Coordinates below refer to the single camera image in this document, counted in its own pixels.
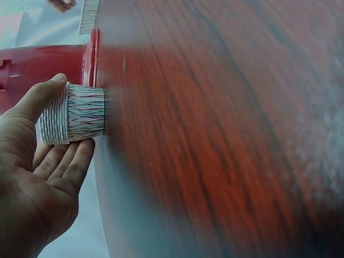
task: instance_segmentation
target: stack of paper cups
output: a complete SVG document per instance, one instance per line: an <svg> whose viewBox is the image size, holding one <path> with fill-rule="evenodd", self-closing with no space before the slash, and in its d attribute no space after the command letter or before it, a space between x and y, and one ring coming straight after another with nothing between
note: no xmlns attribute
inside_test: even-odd
<svg viewBox="0 0 344 258"><path fill-rule="evenodd" d="M42 113L42 141L63 145L104 134L104 90L66 84L64 92Z"/></svg>

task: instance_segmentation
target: wavy line pattern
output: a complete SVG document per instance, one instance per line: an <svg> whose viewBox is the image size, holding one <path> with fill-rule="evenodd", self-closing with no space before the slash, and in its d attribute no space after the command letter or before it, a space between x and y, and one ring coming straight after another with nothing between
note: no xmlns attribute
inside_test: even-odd
<svg viewBox="0 0 344 258"><path fill-rule="evenodd" d="M79 141L104 134L104 90L69 85L68 140Z"/></svg>

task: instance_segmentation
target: hand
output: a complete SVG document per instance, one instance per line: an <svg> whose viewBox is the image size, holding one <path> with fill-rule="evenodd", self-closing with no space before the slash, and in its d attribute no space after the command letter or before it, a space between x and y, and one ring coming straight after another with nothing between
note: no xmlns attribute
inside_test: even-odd
<svg viewBox="0 0 344 258"><path fill-rule="evenodd" d="M36 257L77 216L94 141L36 151L35 124L66 81L36 84L0 119L0 257Z"/></svg>
<svg viewBox="0 0 344 258"><path fill-rule="evenodd" d="M46 2L62 13L76 6L75 0L46 0Z"/></svg>

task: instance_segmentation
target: red plastic part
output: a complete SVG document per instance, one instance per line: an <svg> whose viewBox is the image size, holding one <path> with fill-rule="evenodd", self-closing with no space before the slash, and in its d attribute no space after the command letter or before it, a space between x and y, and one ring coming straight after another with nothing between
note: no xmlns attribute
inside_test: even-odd
<svg viewBox="0 0 344 258"><path fill-rule="evenodd" d="M64 73L68 81L96 85L99 29L87 45L0 50L0 114L13 107L36 83Z"/></svg>

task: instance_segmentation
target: wooden surface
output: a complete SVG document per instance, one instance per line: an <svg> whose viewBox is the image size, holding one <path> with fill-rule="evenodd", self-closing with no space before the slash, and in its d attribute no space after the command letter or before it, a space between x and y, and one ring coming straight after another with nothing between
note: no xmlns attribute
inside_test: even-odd
<svg viewBox="0 0 344 258"><path fill-rule="evenodd" d="M343 257L344 2L102 0L111 257Z"/></svg>

